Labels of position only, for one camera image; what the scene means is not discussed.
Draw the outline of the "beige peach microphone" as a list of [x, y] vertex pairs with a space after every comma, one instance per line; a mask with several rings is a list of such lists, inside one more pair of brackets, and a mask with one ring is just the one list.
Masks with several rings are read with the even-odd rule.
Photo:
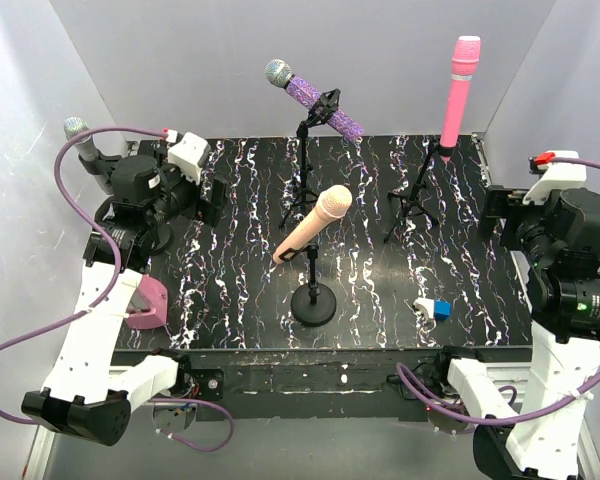
[[344, 185], [334, 185], [323, 191], [313, 209], [282, 241], [273, 255], [276, 264], [284, 262], [288, 250], [299, 251], [331, 223], [341, 220], [352, 203], [352, 194]]

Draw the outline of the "black round-base desk stand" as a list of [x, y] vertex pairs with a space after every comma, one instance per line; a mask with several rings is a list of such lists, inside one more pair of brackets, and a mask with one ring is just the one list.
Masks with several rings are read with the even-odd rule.
[[291, 262], [301, 253], [307, 255], [309, 279], [294, 291], [290, 302], [291, 313], [301, 325], [317, 328], [333, 319], [337, 309], [337, 299], [331, 288], [318, 281], [316, 261], [319, 246], [314, 241], [301, 249], [288, 248], [281, 258], [283, 262]]

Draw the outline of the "black tripod stand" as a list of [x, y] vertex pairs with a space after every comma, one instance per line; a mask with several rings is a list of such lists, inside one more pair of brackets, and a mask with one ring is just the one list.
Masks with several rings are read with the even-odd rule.
[[325, 125], [333, 117], [339, 109], [340, 94], [341, 91], [339, 89], [321, 93], [309, 109], [307, 118], [300, 122], [296, 130], [296, 136], [300, 141], [300, 183], [298, 193], [279, 223], [280, 229], [285, 226], [295, 209], [302, 215], [305, 215], [308, 208], [317, 202], [318, 195], [308, 187], [308, 174], [313, 170], [307, 158], [308, 133], [311, 128]]
[[427, 153], [426, 153], [425, 160], [424, 160], [423, 164], [421, 165], [419, 172], [418, 172], [418, 176], [417, 176], [414, 184], [411, 186], [411, 189], [409, 190], [409, 192], [408, 193], [398, 193], [398, 192], [390, 191], [387, 193], [387, 199], [389, 201], [391, 201], [393, 199], [399, 200], [400, 207], [399, 207], [398, 212], [396, 213], [396, 216], [395, 216], [395, 219], [393, 221], [391, 228], [384, 236], [384, 239], [383, 239], [384, 243], [387, 243], [390, 240], [396, 227], [399, 225], [399, 223], [402, 220], [404, 220], [406, 218], [425, 216], [426, 218], [428, 218], [430, 220], [432, 227], [438, 227], [440, 225], [438, 218], [434, 214], [432, 214], [430, 211], [428, 211], [421, 203], [420, 193], [423, 189], [427, 188], [425, 176], [429, 169], [429, 166], [431, 164], [433, 156], [435, 154], [450, 153], [450, 152], [451, 152], [451, 150], [449, 148], [441, 146], [439, 139], [432, 137], [427, 146]]

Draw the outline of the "purple glitter microphone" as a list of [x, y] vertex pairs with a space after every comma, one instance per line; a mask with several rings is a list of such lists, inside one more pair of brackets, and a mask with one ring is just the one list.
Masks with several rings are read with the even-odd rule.
[[340, 90], [319, 92], [306, 80], [292, 72], [291, 67], [281, 59], [271, 60], [265, 68], [269, 83], [283, 89], [291, 98], [304, 106], [309, 118], [316, 123], [326, 123], [351, 142], [356, 142], [364, 134], [364, 129], [339, 106]]

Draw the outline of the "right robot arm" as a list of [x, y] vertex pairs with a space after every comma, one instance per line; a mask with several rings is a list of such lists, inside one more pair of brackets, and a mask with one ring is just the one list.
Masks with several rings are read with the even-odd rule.
[[478, 353], [446, 347], [432, 373], [444, 397], [460, 395], [481, 419], [473, 439], [479, 471], [491, 479], [576, 479], [586, 400], [578, 387], [600, 367], [600, 195], [554, 189], [544, 200], [503, 186], [487, 190], [479, 234], [504, 220], [501, 243], [529, 270], [532, 360], [519, 412], [502, 397]]

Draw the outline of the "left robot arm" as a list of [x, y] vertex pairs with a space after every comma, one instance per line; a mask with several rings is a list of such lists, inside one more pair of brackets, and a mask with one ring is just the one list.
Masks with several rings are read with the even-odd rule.
[[212, 199], [199, 198], [204, 154], [168, 154], [162, 164], [149, 156], [122, 159], [114, 172], [114, 211], [124, 215], [126, 191], [144, 180], [153, 197], [153, 221], [134, 220], [94, 229], [85, 251], [81, 299], [59, 357], [38, 391], [25, 394], [23, 414], [56, 433], [106, 446], [124, 434], [132, 413], [158, 394], [179, 402], [193, 389], [191, 363], [174, 351], [156, 350], [121, 375], [109, 376], [110, 362], [128, 306], [144, 279], [158, 227], [177, 215], [216, 225], [225, 183], [217, 180]]

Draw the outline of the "pink tall microphone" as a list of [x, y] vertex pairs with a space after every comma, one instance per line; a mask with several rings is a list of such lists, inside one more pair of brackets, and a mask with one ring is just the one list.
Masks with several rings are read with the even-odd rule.
[[451, 84], [440, 136], [440, 157], [449, 162], [456, 146], [469, 94], [470, 82], [481, 53], [479, 36], [460, 36], [451, 60]]

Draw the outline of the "silver grey microphone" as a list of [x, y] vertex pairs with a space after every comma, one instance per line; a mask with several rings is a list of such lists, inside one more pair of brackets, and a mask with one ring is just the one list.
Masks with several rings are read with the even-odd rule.
[[[87, 125], [87, 123], [79, 117], [67, 118], [64, 122], [63, 128], [67, 140], [71, 140], [79, 134], [82, 134], [89, 130], [89, 126]], [[82, 153], [83, 155], [85, 155], [86, 153], [93, 153], [95, 149], [98, 149], [91, 135], [85, 136], [84, 138], [76, 142], [74, 144], [74, 147], [78, 151], [78, 154]]]

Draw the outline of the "pink plastic block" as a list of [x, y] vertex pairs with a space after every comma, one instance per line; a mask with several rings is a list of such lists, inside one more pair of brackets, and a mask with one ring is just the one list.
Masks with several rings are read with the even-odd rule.
[[144, 275], [127, 307], [126, 324], [134, 330], [164, 327], [168, 314], [168, 291], [157, 279]]

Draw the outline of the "white and blue block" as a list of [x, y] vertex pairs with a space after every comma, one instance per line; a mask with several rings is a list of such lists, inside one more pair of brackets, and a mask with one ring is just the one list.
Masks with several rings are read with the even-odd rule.
[[452, 306], [449, 302], [430, 298], [417, 298], [413, 308], [430, 320], [444, 321], [451, 316]]

